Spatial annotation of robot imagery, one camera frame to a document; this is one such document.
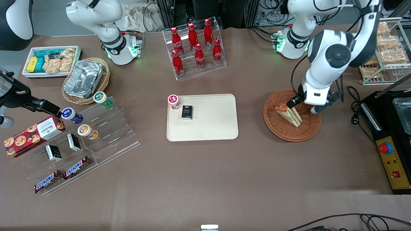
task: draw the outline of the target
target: red bottle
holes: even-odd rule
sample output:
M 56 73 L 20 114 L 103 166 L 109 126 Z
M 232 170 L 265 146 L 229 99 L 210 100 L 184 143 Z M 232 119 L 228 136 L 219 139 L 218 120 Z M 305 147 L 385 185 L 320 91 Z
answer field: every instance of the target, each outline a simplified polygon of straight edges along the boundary
M 205 39 L 205 47 L 207 47 L 207 49 L 210 49 L 213 47 L 213 37 L 212 37 L 212 28 L 211 28 L 211 20 L 209 18 L 206 18 L 204 20 L 205 23 L 205 28 L 204 28 L 204 39 Z
M 178 56 L 178 52 L 173 51 L 171 54 L 173 55 L 173 66 L 175 69 L 175 74 L 178 76 L 183 76 L 185 72 L 182 66 L 181 58 Z
M 212 55 L 214 57 L 214 65 L 220 66 L 223 63 L 223 49 L 220 45 L 220 39 L 216 38 L 214 41 L 214 48 L 212 49 Z
M 178 52 L 178 54 L 184 54 L 184 48 L 182 47 L 182 42 L 180 36 L 177 34 L 177 29 L 175 27 L 171 28 L 171 41 L 174 45 L 174 50 Z
M 197 32 L 194 30 L 194 24 L 188 24 L 188 41 L 190 42 L 191 52 L 196 52 L 196 45 L 199 43 Z
M 204 53 L 201 50 L 201 45 L 197 43 L 196 45 L 196 53 L 194 55 L 196 57 L 196 64 L 197 64 L 197 69 L 202 70 L 205 68 L 206 62 L 204 61 Z

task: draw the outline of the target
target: yellow box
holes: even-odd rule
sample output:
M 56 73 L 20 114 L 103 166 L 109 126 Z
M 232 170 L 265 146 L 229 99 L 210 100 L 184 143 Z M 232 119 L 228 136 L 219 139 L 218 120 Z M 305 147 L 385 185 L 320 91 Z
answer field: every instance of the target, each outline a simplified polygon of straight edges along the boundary
M 34 70 L 36 69 L 36 64 L 37 64 L 37 56 L 34 56 L 28 62 L 27 71 L 30 73 L 34 72 Z

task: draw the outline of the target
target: white jar with red lid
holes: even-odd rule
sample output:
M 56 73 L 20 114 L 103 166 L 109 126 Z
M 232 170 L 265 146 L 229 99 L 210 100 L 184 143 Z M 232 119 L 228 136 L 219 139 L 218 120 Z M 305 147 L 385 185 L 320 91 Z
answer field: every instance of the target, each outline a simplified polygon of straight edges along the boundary
M 170 95 L 168 98 L 169 105 L 172 109 L 177 110 L 180 108 L 180 102 L 178 101 L 177 95 Z

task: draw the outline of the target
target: wicker basket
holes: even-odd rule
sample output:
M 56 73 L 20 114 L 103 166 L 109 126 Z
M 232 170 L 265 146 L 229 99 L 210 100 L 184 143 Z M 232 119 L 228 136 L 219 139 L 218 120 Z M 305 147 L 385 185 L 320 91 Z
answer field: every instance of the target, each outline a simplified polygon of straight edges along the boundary
M 300 114 L 302 122 L 295 127 L 278 114 L 274 108 L 286 104 L 295 93 L 292 89 L 283 89 L 273 93 L 264 104 L 264 120 L 268 128 L 278 137 L 290 142 L 302 142 L 312 138 L 320 129 L 321 115 L 310 112 L 312 105 L 298 104 L 295 109 Z
M 101 76 L 100 81 L 97 84 L 96 92 L 97 91 L 104 91 L 104 89 L 109 84 L 109 79 L 110 79 L 110 70 L 109 70 L 109 67 L 107 66 L 107 63 L 104 60 L 102 60 L 101 58 L 86 58 L 84 60 L 97 62 L 97 63 L 103 65 L 103 67 L 104 67 L 103 75 Z M 67 95 L 64 92 L 64 85 L 67 83 L 67 81 L 69 80 L 71 75 L 72 75 L 72 73 L 70 72 L 70 74 L 67 76 L 67 78 L 64 80 L 64 83 L 63 83 L 63 88 L 62 88 L 61 91 L 63 92 L 64 98 L 67 99 L 67 101 L 69 101 L 69 102 L 79 104 L 79 105 L 87 105 L 87 104 L 93 103 L 94 102 L 93 97 L 91 97 L 89 99 L 83 99 L 83 98 L 80 98 L 80 97 Z

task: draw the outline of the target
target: walkers cookie box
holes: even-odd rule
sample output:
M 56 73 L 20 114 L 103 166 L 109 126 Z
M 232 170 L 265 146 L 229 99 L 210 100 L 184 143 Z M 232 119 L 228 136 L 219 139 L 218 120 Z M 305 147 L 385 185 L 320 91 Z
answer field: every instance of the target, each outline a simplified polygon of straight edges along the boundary
M 7 155 L 18 157 L 66 130 L 63 121 L 55 116 L 29 127 L 4 141 Z

